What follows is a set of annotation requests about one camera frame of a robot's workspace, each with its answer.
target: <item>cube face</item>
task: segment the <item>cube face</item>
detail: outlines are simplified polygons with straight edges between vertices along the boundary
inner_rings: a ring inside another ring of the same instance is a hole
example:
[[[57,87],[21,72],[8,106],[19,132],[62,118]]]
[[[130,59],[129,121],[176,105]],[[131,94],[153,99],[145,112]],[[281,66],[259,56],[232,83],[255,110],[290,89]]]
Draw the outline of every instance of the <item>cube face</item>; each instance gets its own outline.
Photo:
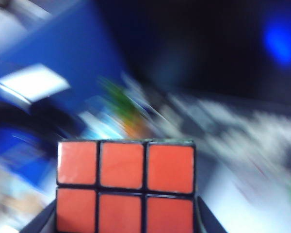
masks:
[[[141,233],[140,196],[100,194],[99,233]]]
[[[57,190],[57,230],[67,233],[95,232],[96,192],[85,189]]]
[[[148,197],[146,200],[146,233],[193,233],[191,200]]]
[[[170,141],[59,143],[61,233],[193,233],[195,151]]]
[[[59,184],[96,183],[96,142],[61,142],[58,146],[57,181]]]
[[[105,142],[101,145],[100,184],[140,189],[143,183],[144,146]]]
[[[147,187],[153,191],[190,194],[194,190],[194,149],[190,146],[149,145]]]

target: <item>white object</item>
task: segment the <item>white object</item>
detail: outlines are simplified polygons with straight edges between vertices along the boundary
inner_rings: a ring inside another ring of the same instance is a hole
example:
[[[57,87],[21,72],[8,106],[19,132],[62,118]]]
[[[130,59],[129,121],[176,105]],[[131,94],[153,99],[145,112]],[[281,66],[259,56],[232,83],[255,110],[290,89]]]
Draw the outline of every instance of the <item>white object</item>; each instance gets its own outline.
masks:
[[[42,64],[0,78],[0,96],[25,111],[34,102],[69,88],[66,79]]]

